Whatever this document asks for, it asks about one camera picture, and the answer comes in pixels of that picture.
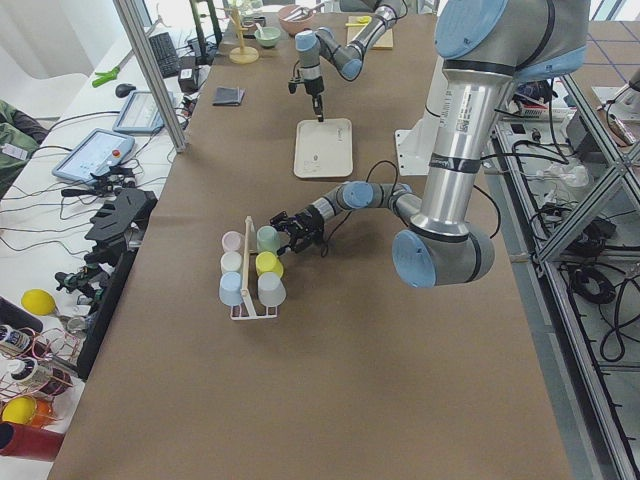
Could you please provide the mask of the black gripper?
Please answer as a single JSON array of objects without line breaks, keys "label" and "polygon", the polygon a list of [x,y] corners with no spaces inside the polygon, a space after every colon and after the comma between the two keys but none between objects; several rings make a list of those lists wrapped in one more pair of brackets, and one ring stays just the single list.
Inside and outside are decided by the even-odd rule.
[{"label": "black gripper", "polygon": [[305,79],[304,86],[306,93],[312,96],[312,107],[319,122],[324,121],[324,109],[321,94],[324,92],[324,81],[322,77]]},{"label": "black gripper", "polygon": [[311,244],[320,245],[324,238],[324,218],[316,210],[303,210],[294,216],[282,211],[269,220],[269,224],[280,232],[278,255],[291,251],[300,253]]}]

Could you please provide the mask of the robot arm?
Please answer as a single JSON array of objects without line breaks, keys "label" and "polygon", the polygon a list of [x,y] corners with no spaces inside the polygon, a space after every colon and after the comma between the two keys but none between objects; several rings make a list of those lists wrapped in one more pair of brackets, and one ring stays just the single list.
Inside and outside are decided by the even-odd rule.
[{"label": "robot arm", "polygon": [[270,223],[288,249],[322,244],[326,223],[344,212],[386,208],[406,227],[392,244],[408,285],[468,283],[494,262],[490,237],[466,211],[497,110],[520,84],[576,71],[584,62],[586,1],[450,1],[438,18],[435,48],[446,80],[424,193],[389,183],[347,181],[294,215]]},{"label": "robot arm", "polygon": [[354,81],[360,74],[367,51],[394,25],[408,14],[405,1],[365,1],[372,10],[371,20],[353,39],[341,45],[328,27],[304,30],[294,37],[298,53],[294,75],[289,80],[293,94],[303,84],[311,96],[312,108],[319,122],[324,121],[322,93],[324,81],[320,58],[326,59],[346,81]]}]

